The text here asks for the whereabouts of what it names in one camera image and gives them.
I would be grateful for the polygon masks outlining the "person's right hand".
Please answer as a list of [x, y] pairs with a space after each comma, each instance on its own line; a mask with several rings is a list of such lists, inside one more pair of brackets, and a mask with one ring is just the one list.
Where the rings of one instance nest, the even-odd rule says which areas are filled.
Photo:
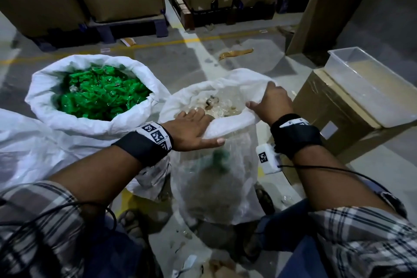
[[270, 127], [281, 117], [294, 113], [287, 91], [273, 81], [268, 82], [260, 102], [264, 104], [264, 117], [260, 120]]

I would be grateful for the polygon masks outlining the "person's left hand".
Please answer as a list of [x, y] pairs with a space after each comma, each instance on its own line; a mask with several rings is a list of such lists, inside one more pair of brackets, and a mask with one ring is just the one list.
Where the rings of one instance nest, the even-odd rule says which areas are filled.
[[161, 126], [170, 134], [172, 149], [178, 152], [188, 152], [200, 149], [200, 139], [214, 118], [201, 108], [186, 113], [180, 112], [174, 120], [162, 123]]

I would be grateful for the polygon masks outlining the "translucent plastic bag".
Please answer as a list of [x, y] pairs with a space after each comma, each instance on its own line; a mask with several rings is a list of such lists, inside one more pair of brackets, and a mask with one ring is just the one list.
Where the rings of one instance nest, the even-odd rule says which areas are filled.
[[[260, 165], [256, 153], [259, 118], [245, 103], [260, 102], [269, 81], [272, 79], [265, 75], [241, 68], [222, 78], [190, 85], [167, 99], [159, 114], [161, 123], [173, 120], [181, 112], [180, 107], [201, 91], [232, 86], [243, 96], [244, 109], [240, 114], [214, 119], [203, 135], [205, 139], [225, 138], [223, 146], [169, 154], [171, 191], [183, 218], [237, 225], [265, 215], [254, 188]], [[230, 170], [225, 174], [211, 166], [215, 149], [230, 152]]]

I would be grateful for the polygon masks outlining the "person's right forearm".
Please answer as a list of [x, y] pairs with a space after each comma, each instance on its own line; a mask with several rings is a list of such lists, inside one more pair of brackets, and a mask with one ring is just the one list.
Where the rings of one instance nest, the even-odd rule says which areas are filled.
[[374, 207], [391, 214], [395, 210], [323, 146], [307, 146], [292, 158], [305, 194], [314, 211], [339, 207]]

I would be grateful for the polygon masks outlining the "green sachet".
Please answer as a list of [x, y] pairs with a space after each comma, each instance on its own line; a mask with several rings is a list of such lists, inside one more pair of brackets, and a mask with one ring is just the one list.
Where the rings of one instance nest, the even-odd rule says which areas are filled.
[[230, 152], [224, 149], [215, 149], [212, 153], [212, 167], [219, 173], [225, 174], [230, 170]]

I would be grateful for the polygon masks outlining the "pile of clear sachets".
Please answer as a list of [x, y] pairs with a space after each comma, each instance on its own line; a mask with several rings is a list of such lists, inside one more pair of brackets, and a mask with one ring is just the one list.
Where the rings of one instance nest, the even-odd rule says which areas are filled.
[[215, 119], [238, 115], [244, 109], [243, 96], [237, 87], [206, 90], [191, 96], [190, 102], [180, 107], [180, 111], [189, 112], [201, 108]]

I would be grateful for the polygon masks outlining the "black wristband with white strip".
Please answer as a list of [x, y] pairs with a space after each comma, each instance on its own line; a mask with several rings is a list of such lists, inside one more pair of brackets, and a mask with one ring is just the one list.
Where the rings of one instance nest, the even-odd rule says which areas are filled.
[[271, 125], [270, 131], [274, 138], [275, 153], [284, 154], [289, 159], [307, 146], [323, 146], [319, 129], [298, 114], [280, 117]]

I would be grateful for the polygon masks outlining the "white marker tracker box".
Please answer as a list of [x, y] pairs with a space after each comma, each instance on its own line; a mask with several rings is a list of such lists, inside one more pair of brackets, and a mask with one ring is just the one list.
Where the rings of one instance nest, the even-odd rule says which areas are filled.
[[260, 168], [265, 175], [282, 172], [280, 154], [274, 150], [274, 144], [265, 143], [256, 147]]

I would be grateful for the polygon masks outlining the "brown tape scrap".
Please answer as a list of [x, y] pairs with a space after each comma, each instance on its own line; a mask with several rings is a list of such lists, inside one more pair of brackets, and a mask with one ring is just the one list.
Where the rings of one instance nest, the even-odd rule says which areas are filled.
[[253, 53], [253, 49], [227, 51], [227, 52], [221, 53], [218, 57], [218, 60], [221, 61], [226, 58], [234, 58], [234, 57], [238, 57], [238, 56], [242, 56], [242, 55], [246, 55], [250, 53]]

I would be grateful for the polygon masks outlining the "black wristband with marker tags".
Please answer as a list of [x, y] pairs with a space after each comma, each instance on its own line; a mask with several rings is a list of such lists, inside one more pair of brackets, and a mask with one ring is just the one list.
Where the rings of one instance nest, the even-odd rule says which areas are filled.
[[137, 159], [143, 168], [152, 167], [166, 157], [173, 147], [173, 138], [165, 128], [147, 122], [112, 143]]

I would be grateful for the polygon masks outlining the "pile of green packets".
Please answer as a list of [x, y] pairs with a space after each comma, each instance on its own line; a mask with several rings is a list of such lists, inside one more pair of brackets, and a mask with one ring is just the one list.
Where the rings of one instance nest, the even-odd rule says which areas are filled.
[[91, 64], [67, 73], [57, 98], [57, 110], [77, 118], [111, 121], [145, 101], [152, 93], [125, 67]]

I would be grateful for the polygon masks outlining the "tall cardboard sheet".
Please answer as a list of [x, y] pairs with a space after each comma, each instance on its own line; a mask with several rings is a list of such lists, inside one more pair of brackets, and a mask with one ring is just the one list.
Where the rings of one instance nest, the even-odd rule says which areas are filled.
[[285, 55], [326, 52], [362, 0], [310, 0]]

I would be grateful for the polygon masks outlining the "white paper scrap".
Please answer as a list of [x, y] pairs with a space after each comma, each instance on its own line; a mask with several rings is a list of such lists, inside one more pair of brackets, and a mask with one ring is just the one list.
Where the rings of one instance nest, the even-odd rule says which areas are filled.
[[180, 270], [173, 270], [171, 274], [171, 278], [179, 278], [180, 275], [188, 270], [190, 270], [195, 261], [197, 259], [197, 255], [191, 254], [183, 263], [183, 266]]

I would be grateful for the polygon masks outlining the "blue pallet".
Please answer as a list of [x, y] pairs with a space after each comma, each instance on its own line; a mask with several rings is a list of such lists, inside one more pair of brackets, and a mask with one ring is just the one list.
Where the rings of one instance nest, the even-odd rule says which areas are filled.
[[169, 35], [168, 22], [164, 14], [108, 23], [90, 21], [73, 31], [56, 28], [50, 29], [44, 36], [27, 38], [41, 51], [52, 52], [97, 43], [113, 44], [121, 38], [150, 35], [156, 35], [158, 38]]

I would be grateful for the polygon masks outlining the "blue trousers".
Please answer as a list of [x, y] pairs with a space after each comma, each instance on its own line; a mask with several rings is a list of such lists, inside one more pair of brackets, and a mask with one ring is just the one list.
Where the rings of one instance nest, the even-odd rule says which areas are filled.
[[[149, 247], [136, 244], [115, 219], [105, 216], [103, 205], [84, 204], [99, 214], [87, 214], [83, 278], [163, 278]], [[258, 221], [234, 226], [232, 259], [254, 263], [261, 251], [290, 252], [291, 257], [276, 278], [334, 278], [329, 261], [319, 246], [312, 209], [304, 199]]]

